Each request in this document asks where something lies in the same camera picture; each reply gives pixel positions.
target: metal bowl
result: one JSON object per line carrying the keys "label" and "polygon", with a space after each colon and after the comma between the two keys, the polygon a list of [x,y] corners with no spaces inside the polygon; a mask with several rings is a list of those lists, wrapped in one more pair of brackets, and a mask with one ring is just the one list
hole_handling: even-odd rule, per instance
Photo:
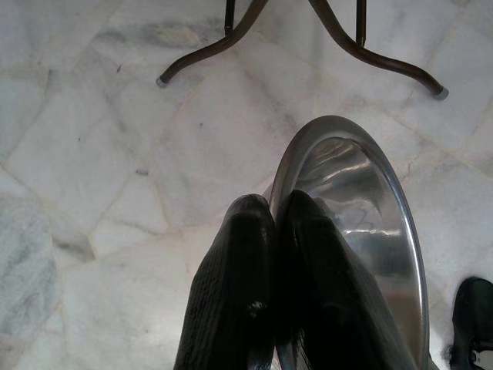
{"label": "metal bowl", "polygon": [[314,119],[287,147],[270,194],[277,224],[294,189],[314,198],[374,274],[418,369],[428,369],[428,297],[418,235],[382,150],[356,123]]}

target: dark metal rod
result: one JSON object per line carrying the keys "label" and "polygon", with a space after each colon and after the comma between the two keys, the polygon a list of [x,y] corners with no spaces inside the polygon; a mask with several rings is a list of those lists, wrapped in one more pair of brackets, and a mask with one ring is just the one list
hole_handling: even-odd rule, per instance
{"label": "dark metal rod", "polygon": [[401,62],[399,60],[387,58],[370,50],[359,46],[353,39],[343,30],[336,15],[330,8],[327,0],[309,0],[314,8],[318,18],[322,21],[325,28],[329,32],[334,41],[346,52],[353,57],[371,64],[372,66],[387,69],[397,72],[402,75],[411,77],[424,85],[430,93],[437,99],[445,99],[448,91],[436,79],[425,72],[423,69],[413,66],[412,64]]}
{"label": "dark metal rod", "polygon": [[224,16],[224,35],[233,31],[235,0],[226,0],[226,15]]}
{"label": "dark metal rod", "polygon": [[356,42],[363,47],[365,41],[367,41],[367,0],[357,0]]}
{"label": "dark metal rod", "polygon": [[268,0],[253,0],[250,3],[245,15],[241,19],[240,23],[236,28],[226,37],[214,42],[212,45],[206,46],[203,49],[197,50],[196,52],[191,52],[188,55],[176,60],[168,69],[157,79],[156,83],[159,87],[165,87],[166,84],[171,80],[171,78],[177,74],[183,68],[199,62],[200,60],[214,56],[242,39],[254,22],[257,20],[260,12],[262,12],[263,7]]}

